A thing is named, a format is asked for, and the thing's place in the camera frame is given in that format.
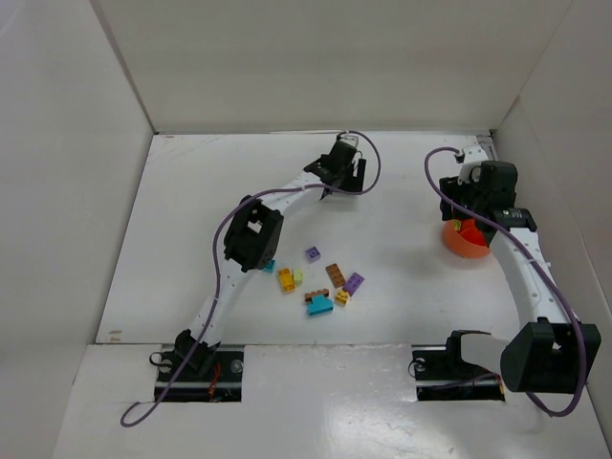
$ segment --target orange bowl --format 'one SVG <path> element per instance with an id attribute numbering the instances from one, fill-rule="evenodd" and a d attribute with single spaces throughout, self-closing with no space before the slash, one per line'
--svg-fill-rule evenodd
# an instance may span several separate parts
<path id="1" fill-rule="evenodd" d="M 453 253 L 464 258 L 482 258 L 491 253 L 485 235 L 470 220 L 449 220 L 442 229 L 444 241 Z"/>

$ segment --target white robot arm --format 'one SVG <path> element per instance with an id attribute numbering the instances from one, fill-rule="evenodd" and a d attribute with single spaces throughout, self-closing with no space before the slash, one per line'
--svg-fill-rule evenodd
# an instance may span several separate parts
<path id="1" fill-rule="evenodd" d="M 515 392 L 571 394 L 581 390 L 579 367 L 585 364 L 588 376 L 601 336 L 596 325 L 580 323 L 575 315 L 568 317 L 560 294 L 554 291 L 556 286 L 539 247 L 536 222 L 529 210 L 514 207 L 516 168 L 490 161 L 479 146 L 456 152 L 455 158 L 462 164 L 459 175 L 441 179 L 437 190 L 446 197 L 440 206 L 443 220 L 468 219 L 467 210 L 498 227 L 476 223 L 506 276 L 521 330 L 511 342 L 482 332 L 455 331 L 443 351 L 419 349 L 417 345 L 413 358 L 425 362 L 420 365 L 418 379 L 427 381 L 444 374 L 447 379 L 461 381 L 492 372 L 501 375 Z M 528 249 L 531 258 L 516 242 Z M 538 271 L 550 279 L 550 284 Z M 584 358 L 580 356 L 576 326 L 582 334 Z M 428 360 L 433 367 L 427 368 Z"/>
<path id="2" fill-rule="evenodd" d="M 341 134 L 328 155 L 308 164 L 290 183 L 264 192 L 260 199 L 243 199 L 224 238 L 218 297 L 207 298 L 189 328 L 176 338 L 172 355 L 165 354 L 173 366 L 187 360 L 197 375 L 208 372 L 238 297 L 256 270 L 263 269 L 274 256 L 284 218 L 323 199 L 330 190 L 362 193 L 365 159 L 354 161 L 358 143 L 357 136 Z"/>

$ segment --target orange lego brick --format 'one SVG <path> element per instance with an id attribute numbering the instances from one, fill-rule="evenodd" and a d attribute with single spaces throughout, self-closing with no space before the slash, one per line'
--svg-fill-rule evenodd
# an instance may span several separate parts
<path id="1" fill-rule="evenodd" d="M 344 276 L 336 263 L 326 267 L 325 271 L 327 271 L 329 278 L 332 279 L 332 284 L 334 284 L 334 287 L 342 287 L 346 283 L 346 279 L 344 279 Z"/>

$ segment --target teal lego brick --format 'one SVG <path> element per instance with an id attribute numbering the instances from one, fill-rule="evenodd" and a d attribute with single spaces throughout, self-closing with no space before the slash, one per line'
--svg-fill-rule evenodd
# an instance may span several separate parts
<path id="1" fill-rule="evenodd" d="M 313 296 L 313 300 L 308 304 L 308 316 L 319 316 L 331 313 L 334 310 L 334 303 L 324 295 Z"/>
<path id="2" fill-rule="evenodd" d="M 264 271 L 266 273 L 273 273 L 274 266 L 276 266 L 276 262 L 274 260 L 270 260 L 270 262 L 266 266 L 264 266 Z"/>

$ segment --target toy block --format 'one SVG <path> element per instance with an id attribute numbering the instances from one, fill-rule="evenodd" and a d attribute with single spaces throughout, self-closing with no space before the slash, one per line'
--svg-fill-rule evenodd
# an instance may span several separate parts
<path id="1" fill-rule="evenodd" d="M 308 316 L 318 316 L 334 310 L 334 303 L 324 295 L 313 296 L 313 302 L 308 305 Z"/>
<path id="2" fill-rule="evenodd" d="M 273 273 L 274 272 L 274 266 L 276 266 L 276 262 L 274 260 L 270 260 L 270 262 L 268 262 L 268 264 L 266 266 L 264 266 L 264 271 L 266 273 Z"/>
<path id="3" fill-rule="evenodd" d="M 321 257 L 320 252 L 317 250 L 316 247 L 311 247 L 310 249 L 308 249 L 306 251 L 306 258 L 308 258 L 308 261 L 310 261 L 311 263 L 313 261 L 317 261 L 319 260 Z"/>
<path id="4" fill-rule="evenodd" d="M 350 296 L 353 296 L 364 280 L 365 279 L 359 274 L 353 273 L 353 275 L 348 278 L 342 289 Z"/>
<path id="5" fill-rule="evenodd" d="M 302 270 L 294 270 L 294 282 L 296 285 L 302 285 L 304 281 L 304 273 Z"/>
<path id="6" fill-rule="evenodd" d="M 342 306 L 346 306 L 348 300 L 351 299 L 351 296 L 347 294 L 343 289 L 338 290 L 336 293 L 336 303 L 341 304 Z"/>
<path id="7" fill-rule="evenodd" d="M 336 263 L 326 267 L 325 271 L 328 273 L 329 278 L 332 279 L 332 284 L 334 284 L 334 287 L 342 287 L 346 282 L 346 280 L 344 280 L 342 272 L 340 271 L 340 268 Z"/>
<path id="8" fill-rule="evenodd" d="M 291 271 L 287 268 L 283 268 L 278 271 L 278 280 L 280 281 L 280 287 L 283 292 L 288 294 L 295 290 L 294 279 L 291 276 Z"/>
<path id="9" fill-rule="evenodd" d="M 304 302 L 310 303 L 313 300 L 314 296 L 323 295 L 325 297 L 329 296 L 329 290 L 317 290 L 316 292 L 310 292 L 309 294 L 304 295 Z"/>

